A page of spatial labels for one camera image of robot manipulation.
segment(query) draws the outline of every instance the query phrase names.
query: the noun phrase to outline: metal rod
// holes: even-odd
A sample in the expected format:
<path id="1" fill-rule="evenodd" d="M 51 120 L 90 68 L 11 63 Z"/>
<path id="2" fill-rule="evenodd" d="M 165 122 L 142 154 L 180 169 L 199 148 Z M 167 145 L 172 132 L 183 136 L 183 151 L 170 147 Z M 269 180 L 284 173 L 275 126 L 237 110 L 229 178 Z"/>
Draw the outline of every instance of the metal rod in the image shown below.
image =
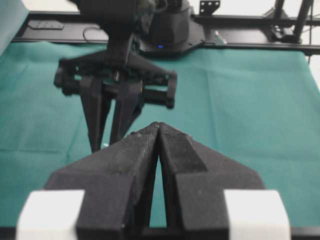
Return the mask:
<path id="1" fill-rule="evenodd" d="M 301 4 L 301 8 L 299 11 L 298 19 L 296 21 L 295 27 L 294 27 L 294 35 L 295 35 L 295 41 L 298 43 L 300 42 L 301 34 L 304 30 L 304 26 L 307 23 L 308 18 L 308 12 L 311 8 L 311 5 L 313 4 L 313 0 L 303 0 Z"/>
<path id="2" fill-rule="evenodd" d="M 285 0 L 276 0 L 274 5 L 274 19 L 281 19 Z"/>

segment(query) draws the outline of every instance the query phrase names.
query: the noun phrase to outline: metal bracket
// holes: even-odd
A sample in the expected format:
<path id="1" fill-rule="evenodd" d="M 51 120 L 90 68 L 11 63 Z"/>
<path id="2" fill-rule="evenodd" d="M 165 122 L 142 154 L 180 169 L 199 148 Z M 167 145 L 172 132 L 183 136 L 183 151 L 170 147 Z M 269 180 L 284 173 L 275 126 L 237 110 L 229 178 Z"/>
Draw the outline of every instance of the metal bracket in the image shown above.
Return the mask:
<path id="1" fill-rule="evenodd" d="M 211 16 L 218 8 L 220 8 L 220 0 L 201 0 L 200 1 L 200 16 Z"/>
<path id="2" fill-rule="evenodd" d="M 28 27 L 39 30 L 62 30 L 64 25 L 56 20 L 30 20 Z"/>

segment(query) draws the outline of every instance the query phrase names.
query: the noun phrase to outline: green fabric surface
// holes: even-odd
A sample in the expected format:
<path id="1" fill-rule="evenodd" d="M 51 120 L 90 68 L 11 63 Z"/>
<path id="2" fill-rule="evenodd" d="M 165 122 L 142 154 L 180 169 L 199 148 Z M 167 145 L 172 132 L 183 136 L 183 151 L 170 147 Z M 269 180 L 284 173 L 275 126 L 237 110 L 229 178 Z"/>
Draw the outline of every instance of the green fabric surface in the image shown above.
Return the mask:
<path id="1" fill-rule="evenodd" d="M 16 224 L 52 171 L 90 154 L 79 96 L 53 80 L 59 58 L 101 48 L 12 43 L 0 57 L 0 226 Z M 292 226 L 320 226 L 320 94 L 301 52 L 198 49 L 155 63 L 178 73 L 175 108 L 146 104 L 130 132 L 166 122 L 257 170 Z M 159 165 L 151 215 L 166 225 Z"/>

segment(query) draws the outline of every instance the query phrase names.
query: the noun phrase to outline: black cable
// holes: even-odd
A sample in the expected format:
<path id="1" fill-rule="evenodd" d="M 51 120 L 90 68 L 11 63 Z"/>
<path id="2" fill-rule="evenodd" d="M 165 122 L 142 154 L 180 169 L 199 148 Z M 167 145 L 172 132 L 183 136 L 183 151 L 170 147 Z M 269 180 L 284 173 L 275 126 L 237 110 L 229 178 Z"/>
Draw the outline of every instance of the black cable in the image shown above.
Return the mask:
<path id="1" fill-rule="evenodd" d="M 311 22 L 314 20 L 314 4 L 315 4 L 315 0 L 312 0 L 311 15 L 310 15 Z M 312 30 L 313 29 L 314 29 L 314 26 L 310 25 L 309 45 L 312 45 Z M 308 60 L 309 65 L 310 65 L 310 62 L 311 62 L 311 56 L 309 56 L 309 60 Z"/>
<path id="2" fill-rule="evenodd" d="M 314 18 L 319 17 L 319 16 L 320 16 L 320 14 L 313 15 L 313 16 L 310 15 L 309 17 L 310 17 L 311 20 L 313 20 Z M 309 32 L 310 30 L 311 30 L 311 29 L 304 30 L 303 33 Z"/>
<path id="3" fill-rule="evenodd" d="M 100 31 L 100 30 L 102 30 L 100 27 L 96 27 L 96 26 L 88 26 L 88 27 L 86 27 L 83 31 L 82 31 L 82 36 L 83 36 L 83 39 L 86 41 L 86 42 L 90 42 L 90 40 L 88 40 L 87 38 L 86 38 L 86 32 L 88 31 L 88 30 L 98 30 L 98 31 Z"/>

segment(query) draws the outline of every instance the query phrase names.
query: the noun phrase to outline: black metal frame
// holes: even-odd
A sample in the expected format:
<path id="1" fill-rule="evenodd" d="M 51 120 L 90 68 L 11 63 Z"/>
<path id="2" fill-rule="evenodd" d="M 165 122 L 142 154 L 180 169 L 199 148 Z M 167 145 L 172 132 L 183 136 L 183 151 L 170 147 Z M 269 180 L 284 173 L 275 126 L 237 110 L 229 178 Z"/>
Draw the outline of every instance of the black metal frame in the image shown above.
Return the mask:
<path id="1" fill-rule="evenodd" d="M 1 240 L 15 240 L 16 228 L 15 227 L 0 227 L 0 239 Z M 164 240 L 175 239 L 183 240 L 184 236 L 180 230 L 167 228 L 167 227 L 146 227 L 142 230 L 142 235 L 131 236 L 129 240 Z M 214 239 L 223 239 L 221 236 L 216 235 Z M 320 239 L 320 227 L 292 227 L 291 228 L 292 240 L 319 240 Z"/>
<path id="2" fill-rule="evenodd" d="M 307 16 L 312 0 L 303 0 L 298 17 L 287 17 L 283 11 L 284 0 L 277 0 L 275 6 L 269 11 L 270 15 L 263 16 L 237 16 L 237 15 L 196 15 L 191 19 L 202 25 L 205 33 L 203 44 L 197 48 L 212 49 L 260 49 L 301 51 L 306 56 L 320 55 L 320 45 L 300 44 L 299 39 L 303 26 L 320 26 L 320 18 Z M 64 24 L 63 29 L 32 29 L 28 26 L 30 20 L 49 21 L 56 20 Z M 272 26 L 288 29 L 295 26 L 291 42 L 280 42 L 273 38 Z M 13 42 L 49 41 L 53 43 L 106 43 L 108 38 L 93 33 L 93 40 L 84 38 L 83 32 L 88 28 L 98 28 L 98 25 L 85 20 L 78 12 L 30 12 L 21 29 L 12 40 Z M 217 44 L 219 32 L 227 44 Z M 141 51 L 146 56 L 171 56 L 165 49 L 154 51 Z"/>

